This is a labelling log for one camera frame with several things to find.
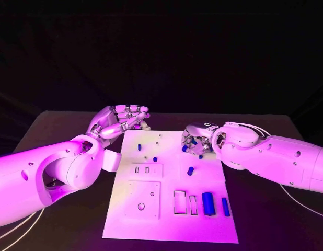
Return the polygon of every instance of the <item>black backdrop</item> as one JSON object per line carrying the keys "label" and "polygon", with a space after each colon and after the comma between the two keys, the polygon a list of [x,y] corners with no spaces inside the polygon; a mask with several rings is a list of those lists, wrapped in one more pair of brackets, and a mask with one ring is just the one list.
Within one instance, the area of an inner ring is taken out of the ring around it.
{"label": "black backdrop", "polygon": [[0,154],[43,110],[116,104],[286,114],[323,145],[323,1],[0,1]]}

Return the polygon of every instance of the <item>robotic arm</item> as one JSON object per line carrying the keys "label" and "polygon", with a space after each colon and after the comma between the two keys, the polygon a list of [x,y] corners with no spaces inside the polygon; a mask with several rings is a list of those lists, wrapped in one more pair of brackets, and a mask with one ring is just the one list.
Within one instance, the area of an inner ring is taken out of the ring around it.
{"label": "robotic arm", "polygon": [[214,151],[230,168],[246,169],[282,185],[323,193],[323,147],[317,145],[270,136],[253,125],[226,122],[222,127],[211,123],[187,125],[181,146],[190,154]]}
{"label": "robotic arm", "polygon": [[0,226],[88,188],[101,169],[116,171],[121,154],[103,148],[125,130],[150,130],[142,121],[147,111],[134,105],[108,106],[92,118],[86,133],[70,141],[0,157]]}

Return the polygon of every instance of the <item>dark table surface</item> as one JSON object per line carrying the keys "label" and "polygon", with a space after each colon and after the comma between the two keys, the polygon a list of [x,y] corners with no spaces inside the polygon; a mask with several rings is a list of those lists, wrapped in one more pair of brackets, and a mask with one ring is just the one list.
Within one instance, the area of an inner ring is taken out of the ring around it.
{"label": "dark table surface", "polygon": [[[16,152],[83,134],[95,112],[43,112],[24,134]],[[191,122],[253,124],[272,135],[301,139],[285,115],[151,113],[151,130],[183,131]],[[122,136],[108,147],[121,150]],[[92,186],[50,205],[30,232],[8,250],[323,250],[323,217],[302,208],[278,184],[223,165],[239,244],[102,239],[115,173],[101,171]],[[323,213],[323,194],[286,188],[308,207]],[[20,237],[36,216],[0,240],[0,250]],[[0,227],[0,235],[19,222]]]}

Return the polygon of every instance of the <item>small blue object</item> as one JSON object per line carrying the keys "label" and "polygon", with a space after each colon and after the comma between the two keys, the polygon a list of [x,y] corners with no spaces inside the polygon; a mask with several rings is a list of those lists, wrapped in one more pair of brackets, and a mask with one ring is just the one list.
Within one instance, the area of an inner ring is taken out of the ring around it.
{"label": "small blue object", "polygon": [[223,216],[230,216],[229,215],[229,208],[227,208],[227,200],[226,198],[222,198],[222,204],[223,204]]}
{"label": "small blue object", "polygon": [[193,167],[188,167],[188,170],[187,170],[187,175],[188,176],[193,174],[193,171],[194,171]]}
{"label": "small blue object", "polygon": [[203,200],[204,215],[207,216],[214,215],[216,210],[214,210],[214,203],[213,203],[213,195],[209,192],[204,192],[201,194],[201,200]]}

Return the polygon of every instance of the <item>round hole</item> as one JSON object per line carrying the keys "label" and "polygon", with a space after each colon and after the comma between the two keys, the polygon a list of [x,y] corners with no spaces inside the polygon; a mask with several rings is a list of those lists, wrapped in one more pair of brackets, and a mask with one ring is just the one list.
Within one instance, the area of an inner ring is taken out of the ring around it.
{"label": "round hole", "polygon": [[137,209],[138,209],[138,210],[144,210],[144,203],[139,203],[139,204],[137,205]]}
{"label": "round hole", "polygon": [[24,170],[21,170],[21,172],[20,172],[20,176],[21,176],[21,178],[23,178],[24,180],[27,180],[27,173],[26,173],[26,171],[24,171]]}

